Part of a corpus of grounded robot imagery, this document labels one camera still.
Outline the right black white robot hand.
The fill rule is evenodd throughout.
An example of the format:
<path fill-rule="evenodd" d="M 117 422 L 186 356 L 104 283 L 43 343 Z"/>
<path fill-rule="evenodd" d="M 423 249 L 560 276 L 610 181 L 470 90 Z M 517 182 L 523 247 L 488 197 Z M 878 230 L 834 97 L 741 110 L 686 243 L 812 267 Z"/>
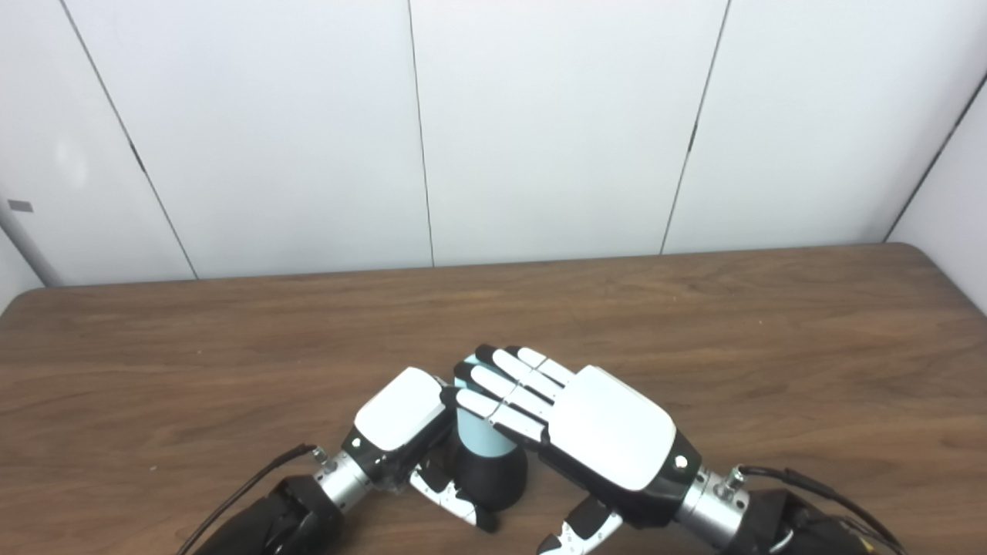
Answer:
<path fill-rule="evenodd" d="M 524 345 L 480 345 L 460 362 L 445 405 L 536 453 L 588 498 L 540 554 L 588 554 L 620 526 L 663 528 L 684 505 L 702 458 L 670 415 L 598 366 L 576 372 Z"/>

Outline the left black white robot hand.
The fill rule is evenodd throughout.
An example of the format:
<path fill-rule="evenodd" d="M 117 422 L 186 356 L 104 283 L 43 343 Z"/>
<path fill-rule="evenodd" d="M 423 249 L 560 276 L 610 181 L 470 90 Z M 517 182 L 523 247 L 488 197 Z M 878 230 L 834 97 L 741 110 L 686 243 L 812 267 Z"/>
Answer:
<path fill-rule="evenodd" d="M 429 372 L 405 368 L 359 409 L 334 459 L 338 477 L 323 481 L 324 491 L 342 512 L 372 492 L 412 487 L 465 523 L 485 533 L 497 530 L 496 517 L 431 460 L 456 422 L 454 409 L 442 399 L 447 387 Z"/>

